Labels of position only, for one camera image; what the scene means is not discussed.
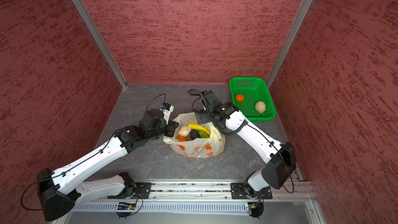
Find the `printed translucent plastic bag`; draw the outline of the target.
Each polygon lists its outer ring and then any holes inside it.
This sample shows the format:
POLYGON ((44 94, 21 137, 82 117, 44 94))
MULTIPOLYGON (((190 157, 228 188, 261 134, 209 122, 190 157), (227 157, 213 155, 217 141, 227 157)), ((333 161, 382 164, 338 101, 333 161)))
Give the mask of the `printed translucent plastic bag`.
POLYGON ((209 139, 191 140, 188 135, 186 142, 179 142, 176 140, 179 128, 183 125, 197 124, 197 120, 194 113, 186 113, 178 115, 174 121, 179 123, 175 136, 171 138, 164 136, 163 141, 169 144, 176 153, 189 158, 208 158, 215 157, 224 151, 226 137, 211 122, 201 124, 201 126, 206 127, 211 132, 209 139))

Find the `green plastic basket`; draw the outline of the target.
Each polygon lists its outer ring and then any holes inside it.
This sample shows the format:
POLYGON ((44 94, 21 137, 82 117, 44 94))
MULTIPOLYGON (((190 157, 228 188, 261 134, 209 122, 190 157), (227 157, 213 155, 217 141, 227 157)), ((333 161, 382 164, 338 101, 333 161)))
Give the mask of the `green plastic basket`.
POLYGON ((265 122, 273 120, 276 110, 266 82, 259 77, 234 77, 230 79, 232 102, 251 122, 265 122), (235 96, 242 94, 243 102, 237 102, 235 96), (255 104, 263 101, 266 111, 260 115, 255 110, 255 104))

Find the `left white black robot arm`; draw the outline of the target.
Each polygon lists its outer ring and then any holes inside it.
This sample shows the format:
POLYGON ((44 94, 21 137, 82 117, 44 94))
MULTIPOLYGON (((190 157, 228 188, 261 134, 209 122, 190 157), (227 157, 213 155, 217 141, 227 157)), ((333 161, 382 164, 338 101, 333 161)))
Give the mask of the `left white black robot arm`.
POLYGON ((61 168, 46 168, 37 173, 37 195, 45 221, 57 220, 75 206, 103 197, 123 199, 136 196, 135 181, 127 172, 95 181, 88 178, 150 140, 161 136, 173 137, 179 125, 170 120, 173 110, 172 105, 163 103, 159 109, 145 111, 138 125, 116 130, 97 149, 61 168))

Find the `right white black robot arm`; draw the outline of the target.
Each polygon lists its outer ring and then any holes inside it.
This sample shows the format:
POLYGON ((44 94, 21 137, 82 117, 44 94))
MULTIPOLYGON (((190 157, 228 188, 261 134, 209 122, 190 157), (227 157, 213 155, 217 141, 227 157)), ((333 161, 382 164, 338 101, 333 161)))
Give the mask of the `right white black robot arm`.
POLYGON ((255 198, 260 191, 271 187, 280 189, 292 181, 296 169, 295 149, 290 143, 282 143, 255 126, 231 102, 221 104, 219 100, 209 103, 200 99, 203 110, 195 110, 199 123, 211 122, 225 136, 240 136, 265 162, 265 167, 253 172, 245 179, 244 191, 255 198))

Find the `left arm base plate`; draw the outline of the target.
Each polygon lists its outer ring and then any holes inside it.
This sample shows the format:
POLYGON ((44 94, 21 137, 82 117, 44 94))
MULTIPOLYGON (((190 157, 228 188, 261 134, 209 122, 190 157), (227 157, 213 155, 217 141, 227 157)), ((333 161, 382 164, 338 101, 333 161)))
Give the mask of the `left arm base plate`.
POLYGON ((125 187, 122 192, 124 199, 148 199, 152 183, 132 183, 125 187))

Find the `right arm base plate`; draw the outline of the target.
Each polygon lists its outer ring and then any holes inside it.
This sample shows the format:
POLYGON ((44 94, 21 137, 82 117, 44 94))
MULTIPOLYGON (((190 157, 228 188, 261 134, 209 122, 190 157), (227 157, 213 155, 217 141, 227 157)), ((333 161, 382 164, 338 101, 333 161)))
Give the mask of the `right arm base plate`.
POLYGON ((270 200, 273 198, 271 188, 265 187, 260 191, 254 191, 246 183, 231 183, 232 199, 248 199, 248 200, 270 200))

